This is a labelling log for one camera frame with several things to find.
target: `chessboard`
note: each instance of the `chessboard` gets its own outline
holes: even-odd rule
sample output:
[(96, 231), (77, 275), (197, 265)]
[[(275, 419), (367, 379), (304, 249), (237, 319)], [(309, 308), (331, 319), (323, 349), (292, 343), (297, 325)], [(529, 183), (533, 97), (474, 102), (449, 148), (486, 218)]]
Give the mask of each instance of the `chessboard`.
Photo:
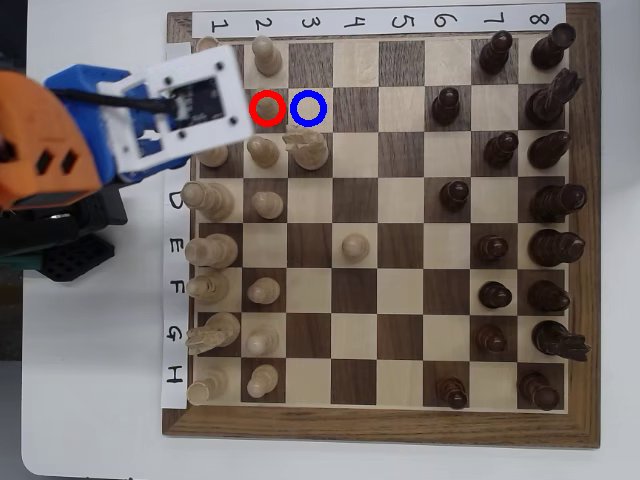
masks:
[[(282, 140), (295, 125), (290, 112), (256, 135), (278, 146), (279, 158), (260, 168), (244, 144), (228, 145), (219, 167), (191, 161), (191, 180), (220, 184), (233, 210), (220, 222), (191, 212), (191, 238), (231, 237), (235, 261), (222, 273), (228, 293), (216, 302), (191, 299), (189, 327), (228, 312), (237, 338), (189, 360), (188, 385), (223, 372), (225, 388), (186, 410), (163, 410), (169, 435), (372, 440), (562, 447), (599, 446), (600, 316), (600, 33), (599, 6), (567, 6), (577, 40), (563, 61), (538, 70), (531, 51), (548, 32), (513, 32), (509, 61), (496, 75), (479, 66), (491, 34), (274, 37), (282, 68), (266, 77), (255, 66), (251, 38), (224, 39), (235, 49), (248, 100), (273, 90), (287, 105), (303, 89), (322, 94), (327, 115), (312, 130), (329, 157), (317, 170), (301, 168)], [(169, 14), (168, 42), (191, 42), (191, 14)], [(584, 84), (553, 124), (540, 128), (525, 114), (529, 97), (563, 68)], [(446, 87), (460, 95), (448, 126), (433, 118), (432, 102)], [(318, 104), (300, 102), (303, 118)], [(551, 168), (529, 161), (533, 142), (567, 131), (571, 148)], [(504, 168), (484, 157), (487, 143), (512, 132), (519, 146)], [(450, 182), (469, 187), (468, 201), (445, 208)], [(586, 206), (554, 223), (532, 217), (543, 187), (585, 187)], [(258, 192), (275, 192), (283, 211), (265, 219), (252, 207)], [(528, 252), (543, 229), (584, 239), (582, 258), (542, 267)], [(342, 243), (361, 234), (369, 254), (358, 263)], [(508, 252), (479, 258), (480, 239), (496, 235)], [(207, 267), (190, 268), (190, 278)], [(252, 302), (258, 279), (277, 281), (271, 304)], [(571, 298), (568, 310), (545, 313), (528, 301), (535, 282), (549, 280)], [(512, 293), (504, 308), (487, 308), (478, 292), (499, 282)], [(534, 328), (553, 320), (586, 337), (586, 362), (541, 353)], [(495, 327), (506, 347), (487, 352), (478, 330)], [(277, 346), (253, 355), (247, 339), (267, 328)], [(247, 384), (257, 367), (275, 367), (278, 382), (260, 398)], [(518, 388), (542, 374), (558, 392), (549, 411)], [(461, 410), (443, 400), (439, 381), (455, 378)]]

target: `chess piece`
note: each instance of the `chess piece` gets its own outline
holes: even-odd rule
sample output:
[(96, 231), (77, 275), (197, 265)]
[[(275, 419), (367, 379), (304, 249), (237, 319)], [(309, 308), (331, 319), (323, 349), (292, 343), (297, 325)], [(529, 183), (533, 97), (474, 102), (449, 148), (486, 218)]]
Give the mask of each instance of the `chess piece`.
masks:
[(496, 75), (509, 61), (513, 37), (504, 30), (496, 33), (480, 51), (480, 67), (489, 75)]
[(272, 77), (282, 68), (282, 55), (269, 37), (260, 35), (251, 44), (256, 68), (265, 77)]
[(194, 208), (213, 222), (220, 222), (231, 215), (234, 202), (227, 187), (220, 183), (187, 182), (180, 198), (189, 208)]
[(209, 317), (204, 327), (187, 332), (186, 345), (189, 355), (200, 355), (217, 347), (226, 347), (236, 341), (240, 334), (240, 322), (230, 313), (216, 313)]
[(566, 215), (577, 212), (586, 203), (587, 190), (582, 185), (549, 185), (536, 193), (530, 210), (536, 222), (560, 223)]
[(440, 401), (453, 410), (462, 410), (467, 406), (467, 392), (458, 378), (449, 377), (439, 380), (436, 384), (436, 393)]
[(515, 133), (504, 132), (487, 142), (484, 149), (484, 160), (494, 168), (506, 166), (518, 150), (518, 136)]
[(218, 303), (229, 293), (229, 280), (222, 272), (211, 270), (187, 283), (187, 295), (207, 303)]
[(461, 210), (469, 199), (469, 185), (461, 180), (454, 180), (440, 190), (440, 201), (444, 207), (451, 211)]
[(238, 244), (228, 235), (214, 233), (187, 243), (184, 256), (196, 267), (227, 268), (238, 258)]
[(556, 25), (551, 33), (540, 40), (531, 51), (531, 61), (541, 70), (560, 65), (567, 50), (576, 40), (576, 29), (568, 23)]
[(511, 291), (498, 282), (487, 282), (478, 292), (478, 299), (487, 308), (504, 308), (507, 307), (513, 296)]
[(280, 150), (272, 140), (254, 135), (247, 142), (247, 150), (251, 158), (260, 168), (269, 168), (274, 165), (280, 157)]
[(251, 197), (251, 205), (258, 215), (268, 220), (278, 218), (284, 209), (280, 195), (274, 192), (258, 192)]
[(571, 304), (569, 294), (549, 280), (540, 280), (531, 285), (527, 301), (541, 312), (564, 312)]
[(553, 320), (536, 325), (531, 339), (535, 347), (545, 355), (556, 355), (567, 360), (586, 362), (587, 354), (591, 351), (591, 347), (585, 345), (583, 335), (569, 333), (567, 327)]
[(212, 148), (196, 154), (196, 160), (201, 164), (216, 168), (223, 165), (229, 158), (229, 149), (226, 146)]
[(220, 46), (220, 41), (215, 37), (202, 37), (196, 43), (196, 53)]
[(369, 240), (364, 235), (352, 233), (342, 241), (342, 253), (350, 263), (358, 263), (369, 255)]
[(431, 113), (434, 120), (443, 127), (451, 125), (460, 114), (460, 92), (453, 87), (442, 89), (433, 100)]
[(490, 323), (476, 330), (474, 340), (483, 352), (503, 353), (507, 349), (507, 338), (504, 336), (504, 333)]
[(535, 92), (525, 107), (527, 118), (538, 127), (551, 125), (564, 112), (564, 106), (575, 97), (583, 80), (566, 68), (553, 79), (551, 85)]
[(273, 278), (263, 277), (255, 281), (247, 290), (247, 297), (253, 303), (270, 305), (280, 296), (280, 285)]
[(324, 135), (308, 128), (290, 127), (282, 136), (293, 159), (305, 170), (318, 170), (329, 158), (329, 148)]
[(278, 332), (269, 327), (259, 328), (251, 332), (246, 346), (247, 352), (254, 357), (269, 355), (278, 348)]
[(207, 378), (193, 382), (187, 389), (187, 400), (191, 405), (205, 405), (215, 400), (227, 389), (227, 375), (220, 369), (207, 370)]
[(280, 107), (275, 98), (263, 97), (256, 104), (256, 113), (265, 120), (271, 120), (278, 115)]
[(537, 139), (529, 147), (529, 163), (544, 170), (557, 164), (571, 147), (569, 132), (555, 132)]
[(476, 255), (484, 262), (500, 260), (509, 252), (507, 241), (497, 235), (485, 235), (476, 245)]
[(278, 385), (278, 371), (273, 365), (260, 365), (251, 374), (247, 392), (253, 398), (262, 398)]
[(531, 260), (543, 267), (557, 267), (561, 263), (580, 260), (584, 253), (584, 240), (575, 233), (560, 233), (546, 228), (529, 241)]
[(560, 394), (549, 384), (547, 377), (538, 372), (525, 375), (518, 382), (518, 391), (523, 398), (540, 410), (548, 412), (560, 403)]

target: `light square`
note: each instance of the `light square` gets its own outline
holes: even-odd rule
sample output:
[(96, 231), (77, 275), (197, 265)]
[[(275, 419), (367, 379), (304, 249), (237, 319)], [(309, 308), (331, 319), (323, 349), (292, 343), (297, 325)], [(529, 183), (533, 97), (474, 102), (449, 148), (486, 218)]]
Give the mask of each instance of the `light square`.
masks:
[(518, 223), (518, 179), (471, 179), (471, 223)]
[[(208, 267), (196, 267), (196, 275), (204, 275), (210, 272)], [(241, 312), (242, 311), (242, 269), (225, 268), (222, 274), (229, 281), (229, 292), (217, 303), (195, 300), (196, 312)]]
[(333, 220), (333, 179), (289, 179), (289, 223), (331, 223)]
[(560, 65), (550, 70), (540, 70), (533, 65), (529, 52), (544, 35), (526, 35), (518, 39), (520, 55), (518, 56), (518, 78), (521, 84), (540, 84), (551, 83), (551, 81), (560, 73), (563, 68), (569, 68), (570, 50), (564, 52), (564, 58)]
[[(369, 255), (358, 263), (347, 261), (342, 253), (342, 242), (352, 233), (359, 233), (369, 240)], [(334, 223), (331, 236), (331, 258), (334, 268), (376, 268), (378, 266), (378, 224)]]
[(569, 326), (568, 317), (518, 317), (518, 362), (520, 363), (566, 363), (566, 360), (555, 355), (545, 355), (531, 341), (531, 333), (540, 322), (553, 320)]
[(290, 268), (287, 270), (287, 312), (331, 312), (331, 269)]
[[(513, 299), (504, 308), (487, 308), (478, 298), (480, 288), (487, 282), (499, 282), (511, 291)], [(517, 270), (471, 270), (471, 315), (511, 315), (518, 314), (518, 271)]]
[(423, 270), (378, 270), (378, 313), (422, 314)]
[[(247, 351), (247, 340), (260, 329), (273, 329), (278, 334), (278, 346), (266, 355), (251, 355)], [(249, 313), (242, 314), (242, 329), (240, 330), (242, 344), (240, 352), (243, 357), (284, 358), (287, 356), (287, 315), (285, 313)]]
[(288, 404), (324, 406), (331, 403), (331, 360), (287, 358)]
[(471, 87), (471, 130), (518, 129), (518, 85)]
[(376, 178), (378, 176), (377, 133), (333, 134), (334, 178)]
[(244, 88), (265, 89), (289, 86), (289, 44), (274, 42), (274, 45), (282, 55), (282, 68), (272, 77), (266, 77), (258, 71), (251, 45), (244, 46)]
[(471, 265), (471, 225), (424, 224), (424, 268), (465, 269)]
[(378, 360), (376, 404), (398, 407), (422, 406), (422, 362)]
[(331, 358), (375, 360), (378, 318), (369, 314), (331, 315)]
[(227, 388), (222, 394), (206, 405), (235, 405), (240, 403), (241, 377), (240, 358), (193, 357), (193, 381), (200, 382), (211, 376), (211, 372), (221, 370), (227, 377)]
[(289, 172), (289, 157), (286, 145), (282, 141), (281, 133), (261, 133), (258, 136), (271, 140), (278, 146), (280, 156), (278, 161), (269, 168), (261, 168), (251, 158), (247, 150), (247, 141), (244, 142), (244, 176), (245, 178), (286, 178)]
[(425, 85), (471, 85), (471, 40), (425, 42)]
[(467, 315), (425, 315), (423, 357), (429, 361), (468, 362), (471, 320)]
[(550, 131), (540, 130), (520, 130), (518, 139), (518, 176), (520, 177), (564, 177), (569, 178), (569, 152), (564, 154), (558, 163), (551, 168), (539, 170), (529, 163), (529, 147), (531, 144), (541, 137), (545, 137), (554, 133)]
[(568, 223), (519, 223), (518, 224), (518, 268), (520, 270), (565, 270), (569, 268), (568, 264), (561, 264), (557, 267), (548, 268), (538, 265), (529, 256), (529, 242), (531, 238), (546, 228), (557, 230), (558, 232), (568, 232)]
[(380, 132), (424, 131), (424, 87), (380, 87)]
[(286, 223), (245, 223), (243, 237), (244, 267), (287, 267)]
[(378, 179), (378, 222), (423, 223), (424, 179)]
[(346, 40), (333, 44), (334, 87), (378, 86), (377, 41)]
[[(241, 178), (211, 178), (200, 179), (199, 181), (207, 184), (219, 183), (227, 187), (231, 192), (231, 196), (233, 197), (233, 210), (231, 210), (231, 214), (220, 223), (242, 223), (243, 186)], [(211, 220), (207, 219), (200, 210), (196, 210), (196, 223), (210, 222)]]
[(424, 134), (425, 177), (470, 177), (471, 132)]
[[(304, 88), (290, 88), (289, 89), (289, 101), (293, 101), (293, 96)], [(324, 120), (320, 122), (318, 125), (314, 126), (313, 129), (316, 132), (321, 133), (331, 133), (333, 132), (333, 88), (314, 88), (314, 91), (318, 92), (324, 98), (324, 101), (327, 102), (327, 115), (324, 117)], [(316, 116), (320, 113), (320, 104), (311, 97), (306, 97), (300, 100), (298, 103), (298, 115), (300, 115), (305, 120), (311, 120), (316, 118)], [(291, 116), (291, 108), (288, 109), (289, 115), (289, 125), (298, 125), (293, 120)]]
[(505, 411), (518, 407), (518, 364), (471, 362), (469, 407)]

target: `black pawn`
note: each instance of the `black pawn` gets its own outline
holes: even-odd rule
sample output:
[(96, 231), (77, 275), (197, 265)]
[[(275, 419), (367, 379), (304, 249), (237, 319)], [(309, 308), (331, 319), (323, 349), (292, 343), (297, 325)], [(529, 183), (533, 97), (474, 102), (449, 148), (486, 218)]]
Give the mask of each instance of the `black pawn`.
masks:
[(480, 51), (480, 67), (489, 75), (496, 75), (509, 61), (513, 37), (505, 30), (496, 33)]
[(511, 303), (511, 291), (498, 282), (485, 283), (478, 292), (478, 299), (487, 308), (504, 308)]
[(527, 301), (541, 312), (564, 312), (571, 305), (569, 294), (549, 280), (540, 280), (531, 285)]
[(507, 338), (495, 325), (490, 323), (483, 325), (474, 335), (476, 345), (483, 352), (503, 353), (507, 349)]
[(497, 235), (485, 235), (476, 245), (476, 255), (485, 262), (495, 262), (509, 252), (507, 241)]
[(492, 167), (502, 168), (513, 158), (519, 144), (518, 136), (515, 133), (501, 133), (487, 142), (484, 149), (484, 160)]
[(571, 147), (571, 135), (568, 132), (555, 132), (539, 138), (529, 147), (529, 163), (544, 170), (560, 161)]
[(560, 403), (560, 394), (553, 388), (547, 377), (538, 372), (525, 375), (518, 382), (518, 391), (522, 397), (540, 410), (548, 412)]
[(564, 51), (576, 40), (576, 29), (568, 23), (556, 25), (546, 38), (531, 51), (531, 61), (541, 70), (549, 70), (562, 62)]
[(433, 118), (442, 126), (453, 123), (460, 113), (460, 92), (453, 87), (442, 89), (431, 106)]
[(584, 80), (576, 72), (563, 69), (551, 84), (535, 92), (527, 100), (525, 114), (531, 123), (546, 127), (558, 120), (564, 106), (576, 96)]
[(542, 188), (531, 202), (531, 215), (537, 222), (559, 223), (564, 217), (582, 209), (587, 203), (587, 190), (582, 185), (549, 185)]
[(457, 212), (461, 210), (469, 199), (469, 185), (462, 180), (447, 183), (440, 190), (440, 201), (446, 209)]
[(440, 401), (449, 405), (453, 410), (462, 410), (469, 401), (464, 384), (455, 377), (440, 380), (437, 383), (436, 391)]
[(557, 267), (561, 263), (580, 260), (584, 246), (584, 240), (575, 233), (560, 233), (546, 228), (536, 233), (529, 241), (529, 256), (543, 267)]
[(591, 347), (585, 344), (583, 335), (574, 335), (561, 323), (547, 320), (540, 322), (531, 333), (531, 340), (535, 347), (545, 355), (555, 355), (586, 362)]

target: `white pawn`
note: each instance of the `white pawn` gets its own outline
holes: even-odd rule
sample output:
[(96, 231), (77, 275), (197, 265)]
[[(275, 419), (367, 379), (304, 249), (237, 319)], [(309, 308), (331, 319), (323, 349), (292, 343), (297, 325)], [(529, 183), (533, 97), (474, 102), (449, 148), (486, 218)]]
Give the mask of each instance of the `white pawn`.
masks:
[(193, 382), (187, 389), (187, 400), (191, 405), (205, 405), (215, 400), (227, 389), (227, 375), (217, 368), (207, 372), (207, 378)]
[(233, 196), (220, 183), (187, 182), (180, 198), (187, 207), (199, 210), (214, 222), (224, 220), (233, 210)]
[(227, 268), (238, 258), (238, 244), (228, 235), (214, 233), (187, 243), (184, 256), (196, 267)]
[(251, 205), (258, 215), (268, 220), (278, 218), (284, 209), (280, 195), (274, 192), (258, 192), (251, 197)]
[(280, 150), (272, 140), (254, 135), (247, 142), (247, 150), (256, 165), (261, 168), (269, 168), (280, 158)]
[(260, 35), (251, 45), (255, 56), (256, 68), (266, 77), (272, 77), (282, 68), (282, 55), (269, 37)]
[(246, 346), (249, 355), (254, 357), (269, 355), (278, 348), (278, 332), (270, 327), (259, 328), (249, 335)]
[(216, 313), (209, 317), (204, 327), (195, 327), (187, 332), (186, 346), (189, 355), (200, 355), (217, 347), (226, 347), (236, 341), (240, 334), (240, 322), (231, 313)]
[(227, 158), (229, 158), (229, 149), (226, 145), (196, 154), (196, 160), (198, 162), (211, 168), (223, 165), (227, 161)]
[(196, 53), (220, 46), (220, 41), (215, 37), (202, 37), (196, 43)]
[(280, 296), (280, 285), (273, 278), (263, 277), (247, 290), (247, 297), (253, 303), (261, 305), (270, 305)]
[(264, 118), (265, 120), (275, 118), (279, 111), (280, 107), (278, 106), (278, 102), (271, 97), (261, 98), (256, 104), (256, 112), (260, 118)]
[(222, 272), (211, 270), (187, 283), (187, 295), (207, 303), (217, 303), (229, 293), (229, 280)]
[(369, 240), (364, 235), (352, 233), (342, 242), (342, 253), (351, 263), (358, 263), (369, 255)]
[(308, 128), (289, 127), (289, 133), (285, 133), (282, 140), (296, 163), (305, 170), (317, 170), (329, 158), (324, 135)]
[(247, 392), (253, 398), (262, 398), (278, 385), (278, 371), (273, 365), (260, 365), (253, 371)]

